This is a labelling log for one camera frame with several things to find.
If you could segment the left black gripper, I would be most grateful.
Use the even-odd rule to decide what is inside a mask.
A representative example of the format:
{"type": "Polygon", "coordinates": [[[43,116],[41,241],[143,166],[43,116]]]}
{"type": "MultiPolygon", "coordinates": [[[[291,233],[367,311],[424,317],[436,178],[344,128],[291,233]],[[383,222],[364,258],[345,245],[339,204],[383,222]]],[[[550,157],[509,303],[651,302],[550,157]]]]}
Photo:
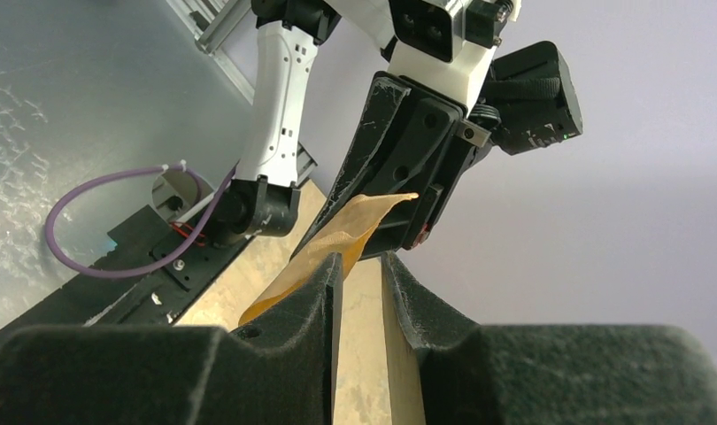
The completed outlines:
{"type": "Polygon", "coordinates": [[[493,147],[514,156],[581,134],[569,66],[551,41],[497,58],[469,113],[406,78],[375,76],[326,202],[290,257],[358,194],[419,195],[392,208],[361,257],[409,251],[429,238],[462,174],[493,147]]]}

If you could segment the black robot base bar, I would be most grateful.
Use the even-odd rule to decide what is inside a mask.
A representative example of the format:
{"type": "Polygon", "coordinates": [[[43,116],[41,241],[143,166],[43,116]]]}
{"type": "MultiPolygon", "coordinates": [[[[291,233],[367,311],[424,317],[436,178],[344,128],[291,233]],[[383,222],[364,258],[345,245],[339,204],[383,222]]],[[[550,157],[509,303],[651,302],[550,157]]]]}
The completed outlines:
{"type": "MultiPolygon", "coordinates": [[[[138,267],[163,259],[182,242],[181,232],[150,206],[107,236],[117,245],[96,262],[99,267],[138,267]]],[[[174,324],[249,246],[247,239],[223,249],[203,241],[159,270],[122,280],[78,274],[2,327],[0,347],[17,331],[37,325],[174,324]]]]}

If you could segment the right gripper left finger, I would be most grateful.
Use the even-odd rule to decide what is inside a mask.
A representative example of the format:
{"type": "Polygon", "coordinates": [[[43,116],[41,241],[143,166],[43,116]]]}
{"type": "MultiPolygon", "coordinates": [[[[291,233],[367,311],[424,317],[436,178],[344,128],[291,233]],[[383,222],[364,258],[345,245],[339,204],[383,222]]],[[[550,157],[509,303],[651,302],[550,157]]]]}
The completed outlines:
{"type": "Polygon", "coordinates": [[[343,261],[234,331],[32,327],[0,349],[0,424],[329,424],[343,261]]]}

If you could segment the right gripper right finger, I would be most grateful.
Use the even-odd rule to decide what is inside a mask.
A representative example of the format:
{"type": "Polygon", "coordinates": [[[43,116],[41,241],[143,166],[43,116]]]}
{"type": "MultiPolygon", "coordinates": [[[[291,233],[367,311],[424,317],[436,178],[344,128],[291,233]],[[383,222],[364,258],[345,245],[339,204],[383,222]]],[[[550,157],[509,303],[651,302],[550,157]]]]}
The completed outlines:
{"type": "Polygon", "coordinates": [[[416,359],[428,424],[717,424],[717,368],[665,325],[484,325],[401,259],[382,279],[416,359]]]}

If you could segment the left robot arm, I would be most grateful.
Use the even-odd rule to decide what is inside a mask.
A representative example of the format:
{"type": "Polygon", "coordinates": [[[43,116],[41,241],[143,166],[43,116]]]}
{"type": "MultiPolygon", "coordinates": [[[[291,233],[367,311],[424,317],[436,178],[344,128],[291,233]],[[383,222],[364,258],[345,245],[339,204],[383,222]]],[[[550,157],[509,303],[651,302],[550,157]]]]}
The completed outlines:
{"type": "Polygon", "coordinates": [[[376,73],[310,242],[351,198],[414,192],[392,208],[361,257],[411,250],[439,221],[460,177],[493,148],[518,155],[582,134],[569,67],[542,41],[503,57],[518,1],[254,1],[258,74],[253,124],[204,232],[218,246],[285,236],[297,222],[299,129],[320,46],[342,20],[388,62],[376,73]]]}

